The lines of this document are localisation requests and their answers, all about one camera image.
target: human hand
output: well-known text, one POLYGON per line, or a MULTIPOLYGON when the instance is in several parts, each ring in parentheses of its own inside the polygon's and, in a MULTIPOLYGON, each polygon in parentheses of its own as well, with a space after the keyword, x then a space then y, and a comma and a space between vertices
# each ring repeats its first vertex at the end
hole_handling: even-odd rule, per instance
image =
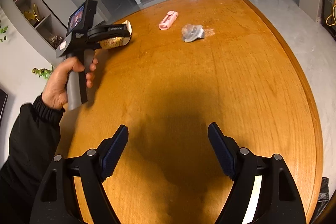
MULTIPOLYGON (((93 80, 98 60, 93 59, 90 65, 90 71, 85 75, 86 85, 88 88, 93 86, 93 80)), ((61 109, 63 105, 68 102, 68 96, 66 91, 66 83, 68 81, 68 73, 73 70, 75 72, 82 72, 85 69, 84 65, 78 60, 77 57, 67 58, 60 63, 50 76, 44 91, 42 93, 42 101, 44 104, 52 109, 61 109)))

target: yellow cable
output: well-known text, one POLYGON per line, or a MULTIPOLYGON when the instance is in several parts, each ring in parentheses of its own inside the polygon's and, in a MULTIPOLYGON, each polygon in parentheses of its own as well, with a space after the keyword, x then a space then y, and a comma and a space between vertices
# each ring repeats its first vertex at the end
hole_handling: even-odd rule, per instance
POLYGON ((325 21, 325 23, 328 25, 328 26, 334 26, 334 25, 336 25, 336 19, 335 19, 335 8, 336 8, 336 0, 335 0, 335 2, 334 2, 334 6, 333 6, 333 11, 332 11, 332 14, 327 18, 327 20, 325 21), (329 18, 331 18, 331 17, 333 17, 334 18, 334 24, 329 24, 328 23, 328 20, 329 20, 329 18))

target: tile floor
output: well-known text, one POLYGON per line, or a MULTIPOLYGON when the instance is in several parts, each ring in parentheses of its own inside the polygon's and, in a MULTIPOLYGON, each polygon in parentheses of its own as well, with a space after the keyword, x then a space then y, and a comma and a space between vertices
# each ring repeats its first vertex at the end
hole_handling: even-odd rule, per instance
MULTIPOLYGON (((127 15, 165 0, 143 0, 127 15)), ((312 89, 323 133, 324 170, 330 195, 336 189, 336 42, 299 6, 299 0, 250 0, 271 21, 298 59, 312 89)))

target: black sleeve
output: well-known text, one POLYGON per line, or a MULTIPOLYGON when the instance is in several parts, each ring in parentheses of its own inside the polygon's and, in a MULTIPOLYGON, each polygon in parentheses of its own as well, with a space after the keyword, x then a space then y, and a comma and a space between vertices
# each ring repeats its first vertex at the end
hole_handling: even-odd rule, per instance
POLYGON ((13 126, 9 157, 0 170, 0 203, 7 203, 24 223, 29 223, 35 195, 60 141, 63 112, 47 107, 39 96, 21 106, 13 126))

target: pink object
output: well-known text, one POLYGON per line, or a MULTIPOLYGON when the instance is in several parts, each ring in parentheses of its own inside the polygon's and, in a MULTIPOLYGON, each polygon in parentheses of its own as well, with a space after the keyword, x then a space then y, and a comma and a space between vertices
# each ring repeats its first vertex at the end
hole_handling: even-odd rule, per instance
POLYGON ((159 28, 160 30, 168 30, 179 16, 178 12, 169 11, 165 18, 160 22, 159 28))

